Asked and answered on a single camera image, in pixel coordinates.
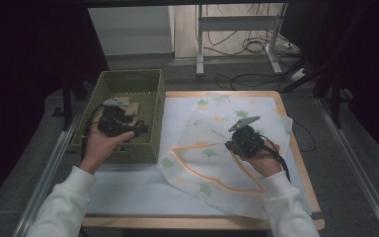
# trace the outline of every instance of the white cloth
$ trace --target white cloth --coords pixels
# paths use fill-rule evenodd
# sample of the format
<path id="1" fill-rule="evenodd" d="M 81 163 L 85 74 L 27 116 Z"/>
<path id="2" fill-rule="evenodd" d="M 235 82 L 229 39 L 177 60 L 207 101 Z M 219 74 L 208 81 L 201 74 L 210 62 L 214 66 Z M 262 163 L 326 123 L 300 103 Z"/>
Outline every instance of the white cloth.
<path id="1" fill-rule="evenodd" d="M 72 168 L 69 177 L 54 187 L 38 211 L 28 237 L 78 236 L 96 177 Z M 265 209 L 274 236 L 319 236 L 300 200 L 300 191 L 281 172 L 263 179 Z"/>

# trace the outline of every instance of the basket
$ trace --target basket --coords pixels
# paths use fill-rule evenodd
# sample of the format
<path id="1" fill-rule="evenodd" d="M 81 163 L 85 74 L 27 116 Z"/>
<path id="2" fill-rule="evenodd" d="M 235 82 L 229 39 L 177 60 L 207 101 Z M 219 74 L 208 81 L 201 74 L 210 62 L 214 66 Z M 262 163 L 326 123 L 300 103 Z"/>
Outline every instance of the basket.
<path id="1" fill-rule="evenodd" d="M 80 154 L 82 135 L 95 107 L 113 97 L 128 97 L 139 103 L 138 117 L 149 125 L 147 133 L 119 145 L 105 163 L 157 163 L 165 105 L 165 80 L 162 70 L 104 71 L 70 142 Z"/>

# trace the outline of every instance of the white sleeve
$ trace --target white sleeve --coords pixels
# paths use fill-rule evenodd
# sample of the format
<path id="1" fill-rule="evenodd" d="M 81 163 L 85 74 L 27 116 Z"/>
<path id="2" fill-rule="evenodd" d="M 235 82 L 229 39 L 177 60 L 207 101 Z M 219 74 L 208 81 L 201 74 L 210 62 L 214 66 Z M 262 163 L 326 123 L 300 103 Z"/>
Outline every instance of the white sleeve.
<path id="1" fill-rule="evenodd" d="M 77 167 L 45 199 L 27 236 L 78 236 L 97 178 Z"/>
<path id="2" fill-rule="evenodd" d="M 291 185 L 285 172 L 269 176 L 263 183 L 265 210 L 274 236 L 319 236 L 300 191 Z"/>

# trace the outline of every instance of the person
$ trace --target person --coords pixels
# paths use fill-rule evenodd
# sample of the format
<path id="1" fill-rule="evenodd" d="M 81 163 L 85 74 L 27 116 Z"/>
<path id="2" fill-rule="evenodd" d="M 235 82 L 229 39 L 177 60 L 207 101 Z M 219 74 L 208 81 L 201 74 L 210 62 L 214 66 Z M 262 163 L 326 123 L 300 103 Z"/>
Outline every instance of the person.
<path id="1" fill-rule="evenodd" d="M 90 191 L 97 179 L 95 172 L 119 143 L 133 135 L 133 132 L 127 132 L 107 137 L 93 123 L 84 159 L 79 167 L 72 167 L 62 184 L 54 186 L 27 236 L 78 236 L 90 202 Z M 279 149 L 269 141 L 265 141 L 265 145 Z M 305 211 L 300 191 L 290 184 L 280 164 L 264 150 L 252 158 L 242 159 L 265 176 L 265 210 L 272 233 L 275 236 L 319 236 L 313 220 Z"/>

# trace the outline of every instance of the hand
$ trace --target hand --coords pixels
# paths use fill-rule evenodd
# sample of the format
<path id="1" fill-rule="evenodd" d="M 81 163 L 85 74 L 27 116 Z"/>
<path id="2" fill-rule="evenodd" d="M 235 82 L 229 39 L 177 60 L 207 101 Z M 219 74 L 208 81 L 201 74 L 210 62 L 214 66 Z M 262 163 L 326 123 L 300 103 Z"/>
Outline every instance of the hand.
<path id="1" fill-rule="evenodd" d="M 94 118 L 91 124 L 85 157 L 79 165 L 80 169 L 90 174 L 95 174 L 100 165 L 113 153 L 113 150 L 118 144 L 134 136 L 133 131 L 123 133 L 116 137 L 106 136 L 97 129 L 98 120 L 99 117 Z"/>
<path id="2" fill-rule="evenodd" d="M 279 146 L 275 143 L 270 143 L 269 141 L 265 141 L 265 145 L 270 149 L 274 150 L 276 148 L 276 152 L 279 150 Z M 281 165 L 279 162 L 273 157 L 269 152 L 261 149 L 255 154 L 255 156 L 251 158 L 241 157 L 242 160 L 248 161 L 256 171 L 262 174 L 265 177 L 274 175 L 282 171 Z"/>

